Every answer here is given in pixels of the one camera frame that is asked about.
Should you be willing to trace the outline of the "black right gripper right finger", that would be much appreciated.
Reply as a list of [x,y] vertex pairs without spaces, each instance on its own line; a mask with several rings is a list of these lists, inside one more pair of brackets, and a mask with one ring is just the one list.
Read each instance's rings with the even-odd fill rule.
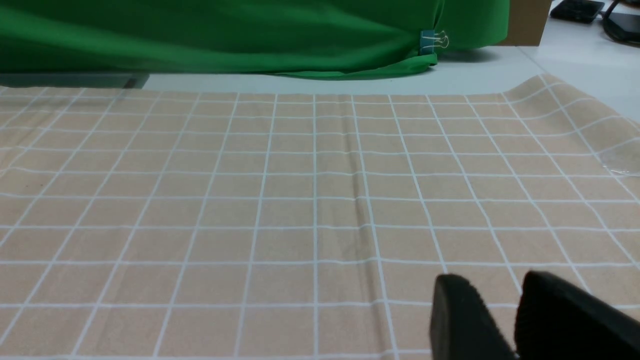
[[637,360],[640,324],[548,271],[529,271],[514,326],[521,360]]

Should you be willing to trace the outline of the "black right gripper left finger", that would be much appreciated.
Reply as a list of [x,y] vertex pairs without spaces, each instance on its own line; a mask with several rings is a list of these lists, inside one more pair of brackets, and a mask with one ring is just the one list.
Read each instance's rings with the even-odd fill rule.
[[514,360],[478,290],[463,276],[435,278],[429,339],[434,360]]

